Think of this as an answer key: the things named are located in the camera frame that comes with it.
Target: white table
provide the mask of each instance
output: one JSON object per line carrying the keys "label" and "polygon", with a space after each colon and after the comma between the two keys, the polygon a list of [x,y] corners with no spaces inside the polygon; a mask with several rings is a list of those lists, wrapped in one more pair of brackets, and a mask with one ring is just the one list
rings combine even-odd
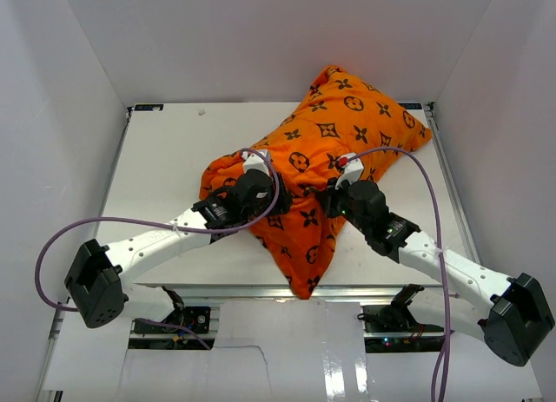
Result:
{"label": "white table", "polygon": [[[104,214],[169,221],[197,201],[202,171],[213,159],[252,144],[273,129],[295,106],[295,103],[282,102],[165,104],[162,111],[134,112],[122,145]],[[199,115],[199,111],[205,111],[205,114]],[[422,110],[412,112],[420,121],[426,122]],[[437,147],[431,142],[417,156],[429,172],[438,195],[446,245],[469,256],[473,251],[473,244],[465,230],[466,225],[461,218],[457,198],[452,194],[452,201],[450,200],[449,184],[443,177]],[[412,162],[407,158],[400,159],[379,185],[394,212],[418,223],[430,234],[434,233],[429,194]],[[103,244],[139,234],[142,230],[142,227],[102,224],[97,238]],[[215,307],[228,300],[226,297],[232,296],[230,291],[235,291],[235,296],[241,298],[261,297],[250,294],[248,287],[238,287],[240,285],[260,286],[260,290],[266,288],[265,296],[273,298],[287,296],[284,291],[288,290],[287,282],[270,254],[249,233],[239,233],[210,247],[189,252],[144,274],[138,281],[151,285],[183,286],[189,300],[195,302],[199,298],[211,296],[212,298],[203,301],[203,305]],[[331,298],[340,302],[349,301],[344,304],[336,302],[330,308],[336,308],[337,305],[352,306],[354,302],[363,301],[383,305],[392,299],[398,286],[407,283],[436,285],[424,274],[396,265],[375,254],[362,236],[346,225],[339,238],[334,261],[321,282],[322,286],[332,287],[317,288],[314,295],[321,300]],[[255,304],[275,303],[256,301]],[[299,306],[300,310],[308,310],[302,321],[291,320],[289,316],[277,321],[283,314],[275,310],[272,313],[239,310],[223,318],[239,323],[249,332],[246,335],[249,339],[251,332],[260,333],[261,328],[266,326],[268,333],[262,337],[269,345],[275,345],[275,337],[271,333],[289,336],[296,332],[304,339],[313,337],[318,317],[311,306],[322,305],[322,301],[296,301],[291,304]],[[354,311],[358,312],[358,307],[356,305]],[[221,310],[219,308],[213,312],[213,318],[218,317],[219,320],[211,320],[211,330],[218,331],[217,339],[226,339],[229,328],[222,326],[225,322],[221,319]],[[353,332],[348,338],[342,330],[340,342],[343,347],[338,349],[347,349],[350,352],[359,349],[361,352],[361,325],[353,315],[349,316],[344,310],[338,314],[347,318],[332,325]],[[279,322],[281,327],[270,328],[268,320],[258,320],[257,317],[261,316],[270,317],[273,322]],[[272,370],[275,368],[272,358],[270,370],[268,364],[265,365],[266,359],[261,358],[261,347],[240,346],[212,352],[128,350],[126,344],[131,320],[118,319],[118,322],[106,327],[88,330],[78,315],[67,314],[66,317],[68,318],[63,322],[61,336],[54,351],[55,357],[50,362],[43,384],[43,389],[64,390],[63,402],[66,399],[67,402],[89,402],[140,401],[152,398],[184,398],[191,402],[263,400],[260,395],[268,396],[267,383],[270,383],[271,377],[269,372],[272,372],[272,384],[277,396],[284,392],[308,394],[306,377],[303,376],[307,376],[308,369],[290,360],[282,366],[285,373],[283,383],[288,385],[280,385],[281,376],[276,376]],[[284,332],[285,326],[294,327],[291,332]],[[312,333],[300,333],[300,326],[309,328]],[[329,329],[320,326],[318,331],[330,333]],[[322,339],[310,339],[308,342],[315,345],[322,343]],[[327,339],[326,342],[329,349],[336,350],[336,347],[331,346],[333,339]],[[315,360],[314,355],[308,351],[308,346],[292,350],[290,344],[286,346],[282,343],[277,347],[276,354],[282,354],[282,348],[289,348],[300,359]],[[506,401],[513,396],[516,396],[515,400],[540,396],[530,365],[518,369],[485,351],[484,344],[479,341],[454,335],[451,366],[453,377],[449,384],[449,398],[475,400],[480,395],[488,400]],[[357,375],[355,377],[363,381],[367,379],[371,399],[425,401],[428,400],[430,374],[435,358],[436,353],[367,354],[367,374],[363,374],[362,378]],[[348,356],[341,356],[339,359],[353,365]],[[403,383],[399,381],[400,369],[403,371]],[[353,375],[345,376],[344,379],[351,380]],[[292,383],[297,383],[296,380],[302,383],[301,387],[292,386]],[[322,400],[325,386],[321,382],[327,383],[326,377],[323,380],[315,377],[316,385],[311,388],[311,392],[320,396],[307,400]]]}
{"label": "white table", "polygon": [[[274,129],[297,106],[295,102],[164,104],[158,111],[134,111],[109,190],[104,215],[169,221],[198,201],[203,170],[217,157],[250,146]],[[422,109],[411,110],[427,124]],[[441,170],[436,144],[416,153],[430,174],[440,205],[444,244],[466,254],[462,221]],[[408,158],[397,161],[379,182],[396,214],[434,235],[427,186]],[[136,235],[147,228],[103,223],[101,244]],[[137,279],[148,285],[285,286],[271,255],[248,232],[210,247],[190,251]],[[348,224],[321,286],[436,285],[425,274],[374,253]]]}

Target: orange pillowcase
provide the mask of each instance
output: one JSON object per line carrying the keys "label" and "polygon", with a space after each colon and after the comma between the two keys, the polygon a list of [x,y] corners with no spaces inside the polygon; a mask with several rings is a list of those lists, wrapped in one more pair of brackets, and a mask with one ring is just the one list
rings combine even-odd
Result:
{"label": "orange pillowcase", "polygon": [[[339,176],[338,157],[379,146],[414,151],[430,139],[430,130],[392,98],[342,68],[327,66],[292,115],[252,146],[270,152],[294,199],[287,214],[267,217],[251,232],[273,255],[297,296],[310,297],[334,256],[345,222],[326,218],[314,197],[329,178]],[[362,157],[361,178],[378,181],[399,156],[376,152]],[[237,152],[213,161],[202,175],[200,198],[235,183],[242,163]]]}

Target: white enclosure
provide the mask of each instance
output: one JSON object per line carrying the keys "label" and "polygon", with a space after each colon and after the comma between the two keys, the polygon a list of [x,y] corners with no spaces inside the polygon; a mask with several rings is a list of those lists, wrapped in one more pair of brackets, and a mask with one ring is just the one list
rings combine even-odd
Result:
{"label": "white enclosure", "polygon": [[[102,211],[124,106],[297,101],[327,63],[436,102],[483,264],[537,277],[556,308],[556,0],[0,0],[0,24],[3,400],[36,398],[54,311],[34,260]],[[91,229],[45,261],[53,299]],[[554,357],[555,333],[532,360],[547,401]]]}

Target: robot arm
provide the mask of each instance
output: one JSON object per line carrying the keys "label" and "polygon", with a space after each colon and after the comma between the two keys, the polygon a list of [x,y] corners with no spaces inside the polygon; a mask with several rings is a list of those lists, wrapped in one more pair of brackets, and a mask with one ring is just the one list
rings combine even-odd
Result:
{"label": "robot arm", "polygon": [[[266,150],[259,153],[268,157]],[[172,291],[134,281],[166,260],[233,234],[234,227],[269,207],[275,186],[264,161],[253,154],[243,159],[244,174],[235,185],[217,189],[176,216],[169,223],[174,230],[155,229],[103,247],[96,240],[81,245],[64,283],[87,327],[103,326],[120,315],[162,321],[182,310],[181,299]],[[270,215],[285,214],[291,205],[280,174],[278,178],[279,199]],[[179,231],[179,227],[198,232]],[[209,235],[207,230],[216,232]]]}
{"label": "robot arm", "polygon": [[[372,181],[359,181],[359,160],[344,160],[343,174],[319,194],[326,216],[343,216],[378,254],[441,282],[440,250],[420,228],[391,213],[384,194]],[[486,343],[503,360],[524,366],[554,328],[554,318],[539,282],[526,273],[518,279],[486,269],[451,251],[443,251],[451,298],[452,327]],[[423,287],[407,286],[387,313],[409,323],[444,326],[443,297]]]}
{"label": "robot arm", "polygon": [[[440,250],[434,239],[389,212],[378,186],[359,181],[363,166],[359,160],[347,163],[351,155],[340,160],[340,178],[329,180],[317,195],[325,215],[343,216],[376,253],[440,281]],[[233,227],[269,206],[274,187],[264,161],[256,155],[245,155],[244,160],[245,173],[236,184],[218,189],[175,217],[169,223],[174,230],[151,230],[104,247],[92,240],[79,248],[65,285],[89,328],[103,326],[118,315],[161,321],[179,313],[183,304],[175,293],[133,282],[166,260],[232,234]],[[271,214],[285,214],[291,205],[283,183],[280,187]],[[184,233],[178,227],[232,230],[207,235],[206,231]],[[514,279],[491,271],[450,250],[444,253],[449,288],[462,298],[450,302],[453,329],[483,340],[508,363],[523,366],[554,327],[539,282],[525,273]],[[443,297],[423,287],[404,287],[388,309],[407,323],[444,325]],[[380,317],[376,321],[387,324]]]}

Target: purple cable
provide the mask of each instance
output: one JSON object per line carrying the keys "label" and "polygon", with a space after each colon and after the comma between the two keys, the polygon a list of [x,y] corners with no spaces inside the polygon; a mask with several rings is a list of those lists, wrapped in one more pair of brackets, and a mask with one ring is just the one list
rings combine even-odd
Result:
{"label": "purple cable", "polygon": [[446,262],[444,260],[444,253],[442,253],[442,232],[440,230],[440,212],[438,209],[438,202],[436,200],[436,195],[434,193],[433,183],[431,182],[430,178],[428,177],[427,171],[420,163],[420,161],[411,153],[407,152],[403,148],[371,148],[363,153],[359,153],[353,157],[347,159],[347,161],[354,161],[355,159],[359,159],[364,155],[368,155],[374,152],[400,152],[404,155],[408,156],[419,168],[420,172],[423,174],[425,178],[425,182],[428,186],[428,191],[431,194],[431,200],[433,201],[433,209],[434,209],[434,221],[436,223],[436,247],[440,250],[439,259],[440,259],[440,277],[442,278],[442,292],[444,295],[444,345],[440,350],[438,358],[436,360],[436,366],[434,366],[433,372],[433,381],[431,384],[431,400],[435,402],[436,400],[436,377],[438,376],[438,372],[440,370],[440,363],[442,359],[444,359],[444,363],[442,364],[442,379],[440,382],[440,392],[439,392],[439,402],[444,401],[444,396],[446,395],[446,386],[447,386],[447,378],[448,378],[448,369],[450,365],[450,331],[452,331],[452,322],[450,320],[450,294],[448,291],[448,278],[446,272]]}
{"label": "purple cable", "polygon": [[[260,220],[262,220],[264,217],[266,217],[268,215],[268,213],[270,213],[272,208],[274,208],[274,206],[276,205],[276,202],[278,202],[278,195],[279,195],[279,192],[280,192],[280,180],[278,179],[278,174],[276,173],[275,167],[270,162],[270,160],[267,159],[263,154],[261,154],[260,152],[258,152],[257,150],[254,150],[252,148],[242,148],[240,150],[240,153],[242,153],[242,152],[249,152],[249,153],[252,153],[254,155],[259,156],[265,162],[265,164],[267,165],[267,167],[270,170],[270,172],[272,174],[272,177],[275,181],[275,194],[272,198],[272,201],[270,202],[270,205],[268,206],[267,209],[265,209],[259,216],[254,218],[252,221],[250,221],[246,224],[243,224],[242,226],[238,226],[238,227],[219,228],[219,229],[176,227],[174,225],[163,224],[161,222],[136,220],[136,219],[133,219],[133,218],[122,218],[122,217],[93,217],[93,218],[86,218],[84,220],[79,220],[79,221],[73,222],[73,223],[69,224],[68,226],[62,228],[60,231],[55,233],[52,237],[50,237],[49,240],[46,242],[46,244],[43,246],[43,248],[41,250],[41,253],[39,253],[38,257],[36,258],[35,289],[36,289],[36,292],[38,293],[38,296],[41,298],[41,300],[43,300],[43,302],[46,305],[52,306],[55,309],[58,309],[60,311],[68,311],[68,312],[72,312],[72,313],[78,312],[77,308],[72,308],[70,306],[64,306],[62,304],[58,304],[58,303],[54,302],[53,300],[50,300],[46,296],[46,294],[44,293],[44,290],[43,290],[43,286],[41,285],[41,267],[43,266],[44,256],[46,255],[46,252],[48,252],[48,250],[50,249],[52,244],[54,244],[54,242],[56,240],[58,240],[60,237],[62,237],[68,231],[70,231],[70,230],[72,230],[76,227],[82,226],[84,224],[90,224],[91,222],[123,222],[123,223],[127,223],[127,224],[136,224],[136,225],[139,225],[139,226],[161,228],[161,229],[165,229],[165,230],[176,230],[177,229],[177,230],[182,231],[184,233],[233,234],[233,233],[237,233],[238,231],[243,230],[245,228],[249,228],[249,227],[253,226],[254,224],[256,224],[257,222],[259,222]],[[183,331],[188,330],[188,329],[184,329],[185,327],[173,326],[173,325],[170,325],[170,324],[157,323],[157,325],[159,325],[159,326],[171,326],[173,328],[180,328]],[[205,347],[209,348],[207,346],[207,344],[204,341],[202,341],[196,334],[193,333],[193,335],[195,336],[196,339],[201,341],[201,343]]]}
{"label": "purple cable", "polygon": [[172,327],[175,328],[176,330],[182,330],[187,334],[191,334],[197,341],[199,341],[202,344],[203,347],[205,347],[207,350],[210,350],[210,347],[205,342],[205,340],[199,337],[196,333],[194,333],[191,329],[187,328],[186,326],[178,326],[177,324],[166,324],[165,322],[156,322],[153,320],[146,320],[144,318],[137,318],[137,320],[145,324],[150,324],[152,326],[161,326],[164,328]]}

